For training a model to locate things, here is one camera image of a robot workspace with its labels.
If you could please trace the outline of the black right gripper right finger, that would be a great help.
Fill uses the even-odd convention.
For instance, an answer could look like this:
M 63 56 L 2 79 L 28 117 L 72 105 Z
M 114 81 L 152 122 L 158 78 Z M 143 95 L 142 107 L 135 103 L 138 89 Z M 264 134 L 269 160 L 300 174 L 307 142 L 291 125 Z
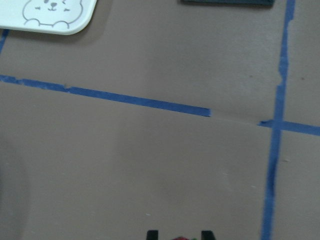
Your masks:
M 201 240 L 216 240 L 216 237 L 211 230 L 202 230 Z

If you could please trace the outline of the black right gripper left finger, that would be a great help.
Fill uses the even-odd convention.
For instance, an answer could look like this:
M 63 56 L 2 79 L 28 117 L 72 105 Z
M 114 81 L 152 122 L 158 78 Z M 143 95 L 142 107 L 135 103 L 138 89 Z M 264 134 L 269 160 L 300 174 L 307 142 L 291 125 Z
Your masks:
M 158 240 L 159 239 L 159 231 L 158 230 L 148 230 L 146 233 L 146 240 Z

